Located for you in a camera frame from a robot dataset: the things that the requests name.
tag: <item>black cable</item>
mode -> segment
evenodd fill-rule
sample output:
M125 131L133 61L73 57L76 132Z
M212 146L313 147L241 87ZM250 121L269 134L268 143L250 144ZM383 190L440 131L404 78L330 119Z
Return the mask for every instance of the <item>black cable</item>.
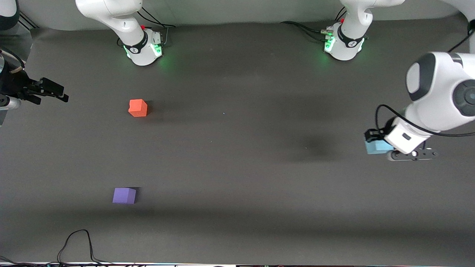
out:
M309 28L309 27L307 27L307 26L305 26L305 25L303 25L303 24L300 24L300 23L294 22L294 21L282 21L281 23L295 25L295 26L297 26L299 29L301 29L301 30L304 32L304 34L306 34L306 35L309 36L310 38L312 38L312 39L314 39L314 40L316 40L316 41L323 42L323 43L326 42L325 40L319 39L319 38L317 38L317 37L311 35L311 34L308 32L308 31L310 31L310 32L312 32L312 33L320 33L319 30L315 30L315 29Z
M156 20L157 22L155 22L155 21L153 21L153 20L150 20L150 19L144 17L142 14L140 14L140 12L137 12L137 13L139 14L139 16L142 17L142 19L144 19L144 20L146 20L146 21L149 21L149 22L151 22L151 23L158 24L158 25L160 25L160 26L162 26L162 27L164 27L164 28L166 28L167 26L169 26L169 27L174 27L174 28L176 27L175 25L172 25L172 24L163 24L163 23L161 23L160 21L158 21L158 19L156 19L154 16L152 16L147 10L145 10L144 8L142 8L142 9L143 9L145 12L147 12L147 14L149 14L150 17L152 17L152 18L153 18L154 20Z
M346 10L345 10L345 12L343 12L343 14L342 14L341 16L339 16L339 17L336 19L336 21L339 21L339 20L343 17L344 14L346 14Z
M397 117L401 118L403 121L405 121L406 123L410 124L411 126L421 130L421 131L424 131L426 133L429 133L429 134L433 134L433 135L438 135L438 136L443 136L443 137L466 137L466 136L473 136L475 135L475 132L471 132L471 133L436 133L436 132L433 132L431 130L428 130L428 129L425 129L425 128L422 128L421 126L413 123L412 121L406 119L403 115L399 114L397 111L395 111L392 107L388 106L388 105L385 105L385 104L381 104L379 105L377 108L376 108L376 113L374 115L374 120L375 120L375 123L376 123L376 130L378 130L379 132L381 132L381 129L379 127L379 123L378 123L378 113L379 113L379 110L382 108L382 107L385 107L387 109L389 109L389 111L391 111L392 113L394 113L394 115L396 115Z
M305 26L304 24L301 24L301 23L298 23L298 22L295 22L295 21L289 21L289 20L287 20L287 21L282 21L281 23L292 24L292 25L295 25L295 26L297 26L297 27L299 27L299 28L304 28L304 29L307 30L307 31L320 33L320 30L318 30L318 29L309 28L309 27Z
M452 52L455 48L459 47L461 44L463 44L465 41L467 41L467 39L469 39L470 36L472 36L474 32L475 32L475 29L472 30L472 32L470 32L470 34L468 34L467 37L465 37L463 40L461 40L458 44L456 44L454 47L452 47L451 49L449 49L449 51L447 51L447 52L450 53L450 52Z
M146 17L144 17L142 14L140 14L140 12L137 12L137 13L138 13L139 16L141 16L144 20L149 21L149 22L151 22L151 23L158 24L158 25L160 25L160 26L166 28L165 24L161 24L161 23L157 23L157 22L155 22L155 21L153 21L153 20L149 20L148 18L146 18Z
M12 260L8 259L7 257L4 257L4 256L0 256L0 260L13 264L13 265L8 265L9 267L12 267L12 266L16 266L16 267L20 267L20 266L23 266L23 267L46 267L50 264L55 263L55 262L48 262L46 264L36 264L36 263L29 263L29 262L14 262L14 261L12 261Z
M18 21L18 23L21 24L23 27L25 27L25 29L30 30L28 27L25 26L25 24L23 24L23 22Z
M58 252L58 255L56 256L57 262L59 262L60 264L62 264L62 262L61 262L61 253L63 253L63 250L66 248L67 242L69 241L69 238L70 238L72 235L76 234L77 232L81 232L81 231L84 231L84 232L86 232L86 234L87 234L87 239L88 239L88 241L89 241L89 256L90 256L90 258L91 258L91 261L96 262L96 263L98 263L98 264L101 264L101 262L106 262L106 261L100 260L100 259L98 259L98 258L96 258L96 257L94 256L94 251L93 251L92 242L91 242L91 236L89 235L89 231L87 231L86 229L77 230L77 231L74 231L74 232L72 232L71 234L69 234L69 236L66 238L66 241L64 242L64 246L61 248L61 250Z
M10 53L12 56L14 56L18 62L20 63L21 67L24 69L25 68L25 63L23 63L23 60L21 60L21 58L19 56L17 56L15 53L13 53L12 51L10 51L9 49L3 47L3 46L0 46L0 50L4 50L6 51L7 53Z
M154 16L152 16L144 7L142 7L143 11L145 11L147 14L149 14L150 17L152 17L155 21L157 21L160 25L162 25L164 28L165 26L170 26L170 27L174 27L176 28L175 25L172 25L172 24L162 24L161 22L158 21L158 19L156 19Z
M35 27L31 22L29 22L23 15L20 14L20 17L26 21L33 29L36 29L37 27Z
M339 14L343 11L343 9L345 9L345 7L342 7L342 9L340 9L340 11L338 11L338 14L336 14L336 16L335 16L335 20L338 20L337 17L338 17Z

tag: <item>gray table surface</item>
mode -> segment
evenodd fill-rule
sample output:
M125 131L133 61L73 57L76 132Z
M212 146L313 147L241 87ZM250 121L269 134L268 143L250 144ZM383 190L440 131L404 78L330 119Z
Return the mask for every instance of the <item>gray table surface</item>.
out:
M147 67L111 30L42 30L27 72L70 102L23 103L0 129L0 254L54 260L86 228L108 261L473 266L475 140L433 137L427 162L363 143L378 104L410 103L412 62L465 28L377 21L339 62L291 25L178 27ZM127 113L134 98L147 117ZM115 187L138 202L112 204ZM85 235L63 260L88 260Z

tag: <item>cable connector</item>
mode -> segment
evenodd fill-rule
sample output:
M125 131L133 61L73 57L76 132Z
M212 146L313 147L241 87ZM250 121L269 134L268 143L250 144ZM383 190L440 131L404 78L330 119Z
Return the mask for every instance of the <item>cable connector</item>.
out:
M333 36L333 30L331 29L321 29L320 34L328 35L328 36Z

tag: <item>light blue cube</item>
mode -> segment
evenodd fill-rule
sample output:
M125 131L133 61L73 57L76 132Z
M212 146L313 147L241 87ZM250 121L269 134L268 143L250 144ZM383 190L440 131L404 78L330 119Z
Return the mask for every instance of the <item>light blue cube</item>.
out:
M388 144L385 140L376 140L372 142L364 142L366 145L366 152L368 154L384 154L388 151L394 150L394 147Z

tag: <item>metal bracket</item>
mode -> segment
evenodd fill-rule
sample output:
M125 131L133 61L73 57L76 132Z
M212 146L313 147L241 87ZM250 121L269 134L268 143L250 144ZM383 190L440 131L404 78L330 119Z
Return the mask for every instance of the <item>metal bracket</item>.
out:
M388 152L388 160L396 161L424 161L437 158L439 153L432 148L418 148L410 154L404 154L400 151L393 150Z

